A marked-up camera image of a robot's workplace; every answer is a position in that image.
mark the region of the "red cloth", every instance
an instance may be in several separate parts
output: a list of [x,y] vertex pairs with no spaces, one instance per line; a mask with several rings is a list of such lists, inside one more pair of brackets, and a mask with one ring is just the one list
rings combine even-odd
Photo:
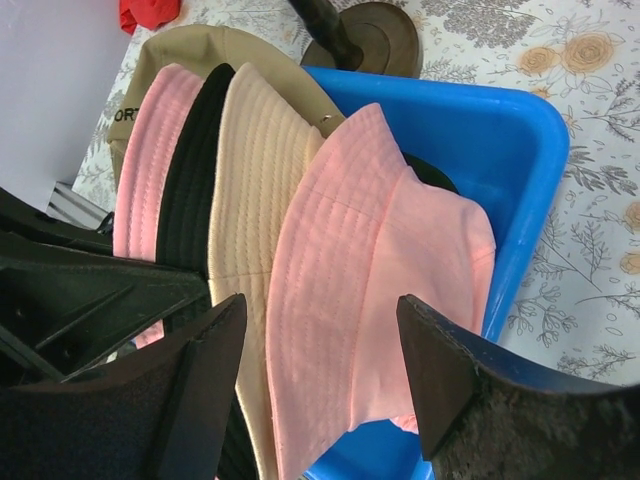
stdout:
[[133,34],[136,26],[154,30],[180,14],[181,0],[120,0],[120,28]]

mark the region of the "bucket hat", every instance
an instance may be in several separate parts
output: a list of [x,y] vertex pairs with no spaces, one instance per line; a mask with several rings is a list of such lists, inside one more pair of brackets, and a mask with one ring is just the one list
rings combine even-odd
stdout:
[[479,332],[494,265],[476,203],[421,183],[377,104],[349,117],[305,173],[280,233],[266,354],[279,478],[342,434],[392,419],[417,431],[398,297],[428,299]]
[[[206,276],[209,214],[222,108],[233,77],[218,65],[203,82],[180,65],[160,70],[140,108],[125,155],[114,224],[114,254]],[[181,329],[210,298],[164,319]],[[135,338],[140,349],[164,336],[157,322]],[[218,464],[220,480],[257,478],[237,396]]]
[[277,478],[264,330],[271,267],[291,198],[322,142],[256,67],[237,71],[220,126],[208,274],[212,302],[226,292],[247,298],[236,392],[263,479]]
[[107,133],[116,184],[142,101],[162,67],[182,65],[203,79],[221,63],[238,70],[253,63],[260,74],[309,124],[328,136],[344,117],[324,90],[273,45],[242,30],[210,25],[175,27],[142,46],[129,88]]
[[[131,133],[116,198],[113,254],[156,260],[162,195],[173,152],[203,80],[179,65],[158,72]],[[164,334],[157,322],[135,338],[138,348]]]

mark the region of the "blue plastic bin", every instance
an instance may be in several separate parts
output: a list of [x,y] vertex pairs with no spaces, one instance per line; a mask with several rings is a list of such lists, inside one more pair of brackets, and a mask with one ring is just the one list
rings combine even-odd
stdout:
[[[558,112],[529,93],[309,68],[344,112],[382,105],[400,148],[442,169],[486,210],[497,243],[483,335],[497,341],[568,158]],[[344,435],[306,473],[312,480],[424,480],[417,435],[391,422]]]

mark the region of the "floral tablecloth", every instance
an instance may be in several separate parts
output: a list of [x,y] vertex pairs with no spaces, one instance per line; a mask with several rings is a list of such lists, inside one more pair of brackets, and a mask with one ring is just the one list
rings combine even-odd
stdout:
[[[564,180],[500,343],[583,377],[640,381],[640,0],[393,3],[421,36],[422,78],[530,91],[558,109],[571,135]],[[162,30],[191,23],[249,31],[295,60],[309,42],[284,0],[185,0]],[[73,186],[106,210],[115,191],[105,135],[151,35],[133,35]]]

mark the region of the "khaki cap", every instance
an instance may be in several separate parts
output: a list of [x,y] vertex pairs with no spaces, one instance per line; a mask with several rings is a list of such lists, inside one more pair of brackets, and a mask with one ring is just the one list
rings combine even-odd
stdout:
[[325,91],[297,63],[264,40],[229,27],[188,25],[150,38],[140,58],[120,109],[107,133],[116,185],[120,178],[136,113],[156,74],[172,63],[206,78],[221,63],[238,70],[252,63],[260,75],[310,125],[328,137],[344,120]]

